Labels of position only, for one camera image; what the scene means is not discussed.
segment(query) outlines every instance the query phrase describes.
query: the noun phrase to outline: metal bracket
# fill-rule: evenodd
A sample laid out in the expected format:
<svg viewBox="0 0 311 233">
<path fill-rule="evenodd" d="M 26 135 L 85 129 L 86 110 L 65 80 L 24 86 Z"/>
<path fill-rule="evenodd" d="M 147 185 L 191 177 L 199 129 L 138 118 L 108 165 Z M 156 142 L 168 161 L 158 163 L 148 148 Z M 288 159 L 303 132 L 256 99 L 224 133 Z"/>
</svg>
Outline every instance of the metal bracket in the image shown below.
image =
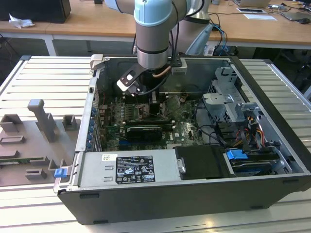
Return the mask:
<svg viewBox="0 0 311 233">
<path fill-rule="evenodd" d="M 136 79 L 145 71 L 147 71 L 147 69 L 138 63 L 132 65 L 132 67 L 129 68 L 117 81 L 118 87 L 123 92 L 128 92 L 134 96 L 136 92 L 140 91 L 139 84 L 136 82 Z"/>
</svg>

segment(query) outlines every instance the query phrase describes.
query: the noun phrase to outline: paper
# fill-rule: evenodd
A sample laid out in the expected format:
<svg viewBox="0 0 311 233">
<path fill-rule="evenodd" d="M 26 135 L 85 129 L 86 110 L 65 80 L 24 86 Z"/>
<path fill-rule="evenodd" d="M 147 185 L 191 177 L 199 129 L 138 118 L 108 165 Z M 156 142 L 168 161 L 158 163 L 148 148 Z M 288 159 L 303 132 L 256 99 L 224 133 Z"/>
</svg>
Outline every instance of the paper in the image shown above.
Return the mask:
<svg viewBox="0 0 311 233">
<path fill-rule="evenodd" d="M 34 26 L 33 22 L 30 19 L 19 19 L 10 15 L 9 23 L 14 27 L 22 28 L 22 27 L 31 27 Z"/>
<path fill-rule="evenodd" d="M 251 15 L 251 14 L 244 14 L 246 18 L 248 19 L 259 19 L 259 20 L 272 20 L 277 21 L 276 18 L 273 16 L 260 16 L 260 15 Z"/>
</svg>

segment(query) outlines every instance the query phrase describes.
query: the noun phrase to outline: barcode sticker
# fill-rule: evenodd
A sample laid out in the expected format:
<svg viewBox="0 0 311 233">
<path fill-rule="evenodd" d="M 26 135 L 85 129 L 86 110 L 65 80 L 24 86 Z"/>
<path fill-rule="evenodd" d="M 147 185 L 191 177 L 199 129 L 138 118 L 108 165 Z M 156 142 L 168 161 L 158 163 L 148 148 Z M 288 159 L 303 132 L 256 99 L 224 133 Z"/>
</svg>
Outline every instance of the barcode sticker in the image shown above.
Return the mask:
<svg viewBox="0 0 311 233">
<path fill-rule="evenodd" d="M 103 154 L 102 161 L 116 161 L 118 154 Z"/>
</svg>

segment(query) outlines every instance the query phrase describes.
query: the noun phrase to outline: wooden desk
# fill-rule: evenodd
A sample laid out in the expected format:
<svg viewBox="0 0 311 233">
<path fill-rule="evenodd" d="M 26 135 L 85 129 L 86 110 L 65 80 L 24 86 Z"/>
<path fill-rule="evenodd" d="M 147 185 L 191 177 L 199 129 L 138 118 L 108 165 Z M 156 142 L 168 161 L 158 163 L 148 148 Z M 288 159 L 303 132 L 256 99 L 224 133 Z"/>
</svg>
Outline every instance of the wooden desk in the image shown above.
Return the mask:
<svg viewBox="0 0 311 233">
<path fill-rule="evenodd" d="M 281 4 L 284 1 L 273 0 L 271 3 Z M 221 1 L 220 5 L 211 4 L 209 12 L 239 13 L 237 5 L 228 6 L 228 1 Z M 289 21 L 279 14 L 265 14 L 273 16 L 277 21 L 247 19 L 243 14 L 219 15 L 221 27 L 228 35 L 228 45 L 250 47 L 308 47 L 311 48 L 311 24 L 300 24 Z M 218 23 L 217 17 L 211 15 L 214 23 Z M 219 40 L 218 32 L 212 32 L 210 40 Z"/>
<path fill-rule="evenodd" d="M 64 24 L 51 23 L 47 34 L 134 37 L 132 15 L 121 14 L 94 1 L 70 0 L 71 14 Z"/>
<path fill-rule="evenodd" d="M 272 0 L 271 3 L 282 3 Z M 211 4 L 209 12 L 240 13 L 237 5 Z M 8 22 L 0 22 L 0 33 L 6 37 L 44 39 L 50 55 L 56 56 L 55 39 L 94 41 L 133 41 L 133 16 L 121 14 L 93 1 L 70 0 L 71 14 L 64 24 L 38 23 L 34 27 L 17 29 Z M 227 45 L 264 48 L 311 49 L 311 24 L 291 22 L 279 14 L 270 14 L 277 21 L 247 19 L 243 14 L 219 14 L 222 29 L 228 35 Z M 209 44 L 217 44 L 219 32 L 212 32 Z"/>
</svg>

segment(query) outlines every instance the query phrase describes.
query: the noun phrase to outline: table leg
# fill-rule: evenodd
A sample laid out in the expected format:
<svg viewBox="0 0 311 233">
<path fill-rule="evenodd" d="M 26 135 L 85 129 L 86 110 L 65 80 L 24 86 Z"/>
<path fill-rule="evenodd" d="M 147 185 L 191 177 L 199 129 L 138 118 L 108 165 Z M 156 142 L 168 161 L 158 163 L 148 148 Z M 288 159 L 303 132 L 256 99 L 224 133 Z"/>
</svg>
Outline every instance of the table leg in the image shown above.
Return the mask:
<svg viewBox="0 0 311 233">
<path fill-rule="evenodd" d="M 45 45 L 47 46 L 48 52 L 50 56 L 58 56 L 57 51 L 53 44 L 53 37 L 51 35 L 47 35 L 44 38 Z"/>
</svg>

